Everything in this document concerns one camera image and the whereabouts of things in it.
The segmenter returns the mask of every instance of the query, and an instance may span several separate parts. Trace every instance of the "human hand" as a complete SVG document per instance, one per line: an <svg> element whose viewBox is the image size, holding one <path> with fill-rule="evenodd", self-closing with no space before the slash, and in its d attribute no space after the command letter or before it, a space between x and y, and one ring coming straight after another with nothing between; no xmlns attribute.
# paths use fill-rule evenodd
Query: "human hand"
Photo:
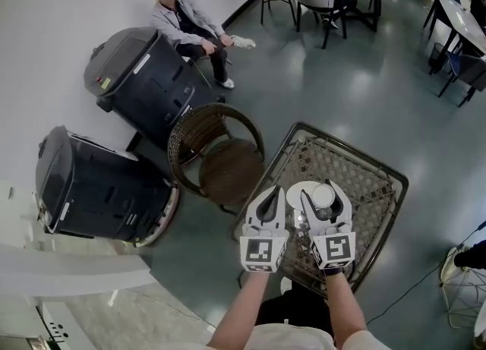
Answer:
<svg viewBox="0 0 486 350"><path fill-rule="evenodd" d="M203 39L201 46L203 47L207 55L212 55L214 53L214 49L216 49L216 45L214 45L212 42L208 41L207 39Z"/></svg>
<svg viewBox="0 0 486 350"><path fill-rule="evenodd" d="M219 41L221 41L224 46L233 45L233 40L228 34L221 34L221 36L219 36Z"/></svg>

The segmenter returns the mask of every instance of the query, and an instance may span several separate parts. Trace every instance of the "white cloth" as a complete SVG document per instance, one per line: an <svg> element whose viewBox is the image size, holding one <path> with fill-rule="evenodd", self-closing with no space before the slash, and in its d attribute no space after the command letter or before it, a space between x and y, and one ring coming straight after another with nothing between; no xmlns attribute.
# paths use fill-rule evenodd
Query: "white cloth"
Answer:
<svg viewBox="0 0 486 350"><path fill-rule="evenodd" d="M204 345L178 343L164 345L164 350L213 350ZM336 350L328 333L311 327L288 324L264 324L256 326L245 350ZM390 350L369 331L351 335L342 350Z"/></svg>

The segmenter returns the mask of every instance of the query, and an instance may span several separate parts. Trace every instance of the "wicker chair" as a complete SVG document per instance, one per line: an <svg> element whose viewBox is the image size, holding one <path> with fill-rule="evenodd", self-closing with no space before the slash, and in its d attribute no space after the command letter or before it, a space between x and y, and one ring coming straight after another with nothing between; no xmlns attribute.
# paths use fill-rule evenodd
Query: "wicker chair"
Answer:
<svg viewBox="0 0 486 350"><path fill-rule="evenodd" d="M233 137L225 118L241 122L255 143ZM170 168L177 182L226 212L231 211L225 206L243 203L248 198L264 173L265 150L260 131L249 118L226 104L206 104L186 113L173 128L167 147ZM187 148L202 159L200 186L190 181L183 171L180 155Z"/></svg>

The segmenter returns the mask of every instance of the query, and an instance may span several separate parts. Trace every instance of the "wire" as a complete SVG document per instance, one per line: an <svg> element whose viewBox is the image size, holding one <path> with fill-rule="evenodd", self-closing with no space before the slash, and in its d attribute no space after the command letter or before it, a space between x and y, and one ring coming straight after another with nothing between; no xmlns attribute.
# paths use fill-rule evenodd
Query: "wire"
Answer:
<svg viewBox="0 0 486 350"><path fill-rule="evenodd" d="M482 230L484 227L486 227L486 221L484 221L482 224L480 224L480 226L475 230L473 231L471 234L468 235L468 237L462 241L460 244L457 245L457 248L460 248L462 246L462 244L464 244L464 242L466 242L468 239L471 238L471 236L475 233L475 232L478 232L480 230ZM394 307L396 304L398 304L405 296L407 296L414 288L417 288L420 284L423 283L423 281L428 278L433 272L435 272L437 269L440 268L441 265L443 265L447 258L449 258L450 256L452 256L453 254L455 253L455 251L453 251L451 254L449 254L444 260L442 260L441 262L439 262L439 264L433 268L430 272L428 272L425 276L423 276L420 281L418 281L417 283L415 283L414 285L412 285L403 295L401 295L399 298L397 298L392 304L390 304L387 309L385 311L383 311L381 314L377 315L376 317L374 317L373 319L369 320L366 324L370 324L371 322L373 322L374 320L376 319L379 319L380 317L382 317L384 314L386 314L390 309L392 309L392 307Z"/></svg>

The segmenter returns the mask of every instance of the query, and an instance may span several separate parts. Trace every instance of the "black clothing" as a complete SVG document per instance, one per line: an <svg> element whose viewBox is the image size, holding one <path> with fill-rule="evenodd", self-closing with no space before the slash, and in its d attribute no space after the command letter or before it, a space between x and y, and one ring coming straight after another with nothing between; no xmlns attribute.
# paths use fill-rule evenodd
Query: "black clothing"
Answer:
<svg viewBox="0 0 486 350"><path fill-rule="evenodd" d="M486 269L486 241L475 244L470 250L459 253L454 257L457 267L464 266L472 269Z"/></svg>
<svg viewBox="0 0 486 350"><path fill-rule="evenodd" d="M214 78L217 81L224 83L228 80L228 74L226 73L226 57L228 57L228 54L224 49L224 45L209 31L201 29L200 27L198 27L198 29L199 30L187 31L185 33L197 34L216 45L214 53L210 55L211 64L213 65ZM206 55L206 51L201 45L193 45L190 43L180 43L175 47L175 50L179 55L190 57L193 61L197 61L199 58Z"/></svg>
<svg viewBox="0 0 486 350"><path fill-rule="evenodd" d="M184 13L182 10L178 1L175 1L174 9L168 8L167 6L164 7L175 13L175 16L179 21L181 31L187 34L196 34L197 36L203 37L216 45L214 53L210 55L211 64L213 65L214 78L221 83L227 81L228 74L226 73L226 57L228 57L228 54L226 53L222 42L215 38L212 33L203 29L202 27L199 27L191 19L189 19L186 13ZM206 51L204 50L203 46L190 43L178 44L175 47L175 50L179 55L189 57L192 61L197 61L199 58L206 55Z"/></svg>
<svg viewBox="0 0 486 350"><path fill-rule="evenodd" d="M207 30L203 29L202 27L199 27L192 20L189 19L189 17L183 12L181 5L179 4L178 1L175 1L174 12L175 12L175 16L179 21L179 27L184 33L197 34L199 36L200 31L207 32Z"/></svg>
<svg viewBox="0 0 486 350"><path fill-rule="evenodd" d="M299 327L313 327L332 337L329 308L322 296L292 281L292 289L278 298L264 301L258 311L255 326L285 323Z"/></svg>

